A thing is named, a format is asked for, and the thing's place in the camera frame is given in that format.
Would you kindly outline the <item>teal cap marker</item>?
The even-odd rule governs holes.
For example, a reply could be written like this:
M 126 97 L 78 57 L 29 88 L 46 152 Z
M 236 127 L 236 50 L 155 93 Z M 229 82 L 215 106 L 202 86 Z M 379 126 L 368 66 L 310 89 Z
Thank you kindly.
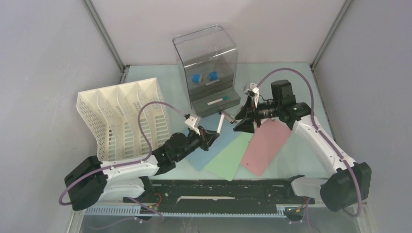
M 221 101 L 227 100 L 227 99 L 228 99 L 228 96 L 225 96 L 225 97 L 222 97 L 222 98 L 219 98 L 219 99 L 216 99 L 216 100 L 209 101 L 206 104 L 207 104 L 207 106 L 210 106 L 210 105 L 216 104 L 218 102 L 221 102 Z

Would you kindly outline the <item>purple cap marker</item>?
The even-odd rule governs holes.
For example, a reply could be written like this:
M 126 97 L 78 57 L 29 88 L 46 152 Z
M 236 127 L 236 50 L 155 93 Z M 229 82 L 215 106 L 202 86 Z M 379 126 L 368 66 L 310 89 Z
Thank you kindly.
M 221 114 L 220 114 L 220 119 L 219 119 L 219 124 L 218 124 L 217 130 L 216 130 L 217 133 L 220 133 L 220 132 L 221 132 L 221 129 L 222 129 L 222 126 L 223 126 L 223 122 L 224 122 L 224 114 L 221 113 Z

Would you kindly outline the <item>clear plastic drawer box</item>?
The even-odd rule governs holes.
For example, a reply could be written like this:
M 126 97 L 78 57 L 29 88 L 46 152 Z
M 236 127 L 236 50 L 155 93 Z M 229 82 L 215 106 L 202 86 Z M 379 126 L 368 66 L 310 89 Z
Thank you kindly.
M 234 89 L 238 48 L 221 25 L 215 24 L 174 37 L 172 43 L 183 84 L 187 88 L 190 107 L 200 117 L 218 113 L 240 103 Z M 216 71 L 219 79 L 210 81 L 208 74 Z M 193 83 L 193 74 L 202 74 L 201 83 Z M 228 96 L 216 104 L 207 102 Z

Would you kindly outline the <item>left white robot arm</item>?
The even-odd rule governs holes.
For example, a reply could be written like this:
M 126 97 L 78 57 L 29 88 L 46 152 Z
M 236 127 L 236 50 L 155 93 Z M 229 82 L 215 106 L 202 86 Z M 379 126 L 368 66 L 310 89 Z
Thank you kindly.
M 188 134 L 174 133 L 149 157 L 139 157 L 123 162 L 100 161 L 97 156 L 84 159 L 65 178 L 67 203 L 74 211 L 91 207 L 99 201 L 119 198 L 138 198 L 148 202 L 154 190 L 150 177 L 164 174 L 197 149 L 208 151 L 219 132 L 199 127 Z

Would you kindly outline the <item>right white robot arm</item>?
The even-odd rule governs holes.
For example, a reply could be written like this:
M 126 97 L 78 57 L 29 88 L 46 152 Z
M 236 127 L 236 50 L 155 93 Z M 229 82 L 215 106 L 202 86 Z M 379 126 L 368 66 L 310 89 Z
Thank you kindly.
M 362 204 L 369 196 L 372 170 L 366 163 L 358 163 L 347 155 L 324 131 L 313 110 L 305 102 L 297 102 L 292 84 L 287 80 L 271 83 L 272 98 L 259 102 L 259 88 L 247 83 L 247 95 L 235 119 L 236 132 L 255 133 L 264 119 L 278 118 L 297 134 L 313 151 L 323 166 L 327 179 L 300 176 L 282 190 L 285 201 L 297 202 L 301 197 L 321 200 L 337 212 L 353 204 Z

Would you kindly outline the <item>blue eraser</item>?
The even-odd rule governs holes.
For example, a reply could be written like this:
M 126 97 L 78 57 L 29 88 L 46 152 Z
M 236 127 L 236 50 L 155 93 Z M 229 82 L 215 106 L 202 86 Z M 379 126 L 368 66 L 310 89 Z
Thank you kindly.
M 209 79 L 210 81 L 218 80 L 218 79 L 219 79 L 218 73 L 217 73 L 216 71 L 210 72 L 210 73 L 208 74 L 208 79 Z
M 192 81 L 193 83 L 201 83 L 201 82 L 202 82 L 202 78 L 203 78 L 202 74 L 195 73 L 195 74 L 192 75 L 191 81 Z

